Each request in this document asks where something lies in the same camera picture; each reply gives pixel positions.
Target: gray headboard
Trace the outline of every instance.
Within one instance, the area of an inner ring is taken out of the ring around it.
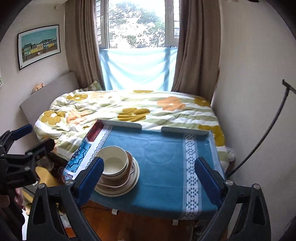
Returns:
[[[74,72],[67,73],[48,83],[40,90],[29,96],[20,108],[28,122],[34,126],[39,116],[49,109],[51,103],[59,96],[79,89]]]

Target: plate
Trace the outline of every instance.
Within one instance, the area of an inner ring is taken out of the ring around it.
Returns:
[[[135,166],[135,172],[132,174],[130,181],[124,187],[113,190],[96,186],[94,190],[106,197],[118,197],[128,193],[137,184],[140,176],[140,167],[135,158],[133,158],[133,164]]]

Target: tree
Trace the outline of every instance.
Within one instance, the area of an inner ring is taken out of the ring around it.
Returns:
[[[110,48],[165,47],[165,23],[133,3],[109,4],[109,43]]]

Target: blue tablecloth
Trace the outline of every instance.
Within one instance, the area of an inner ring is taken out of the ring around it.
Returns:
[[[140,166],[136,186],[119,197],[93,192],[91,200],[104,206],[145,216],[169,219],[210,219],[216,211],[194,172],[204,157],[224,176],[212,133],[204,136],[113,126],[102,146],[129,151]]]

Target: metal bolt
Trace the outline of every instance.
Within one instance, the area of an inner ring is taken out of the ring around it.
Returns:
[[[228,186],[232,186],[232,185],[233,185],[233,181],[231,181],[231,180],[226,180],[225,183],[226,183]]]
[[[253,187],[254,187],[255,189],[257,189],[257,190],[260,189],[260,186],[259,186],[258,184],[254,184]]]
[[[67,180],[67,181],[65,181],[65,184],[67,185],[67,186],[70,186],[70,185],[72,185],[73,184],[73,180]]]
[[[39,189],[42,189],[42,188],[44,188],[45,187],[45,184],[44,183],[40,183],[39,185],[38,185],[38,188]]]

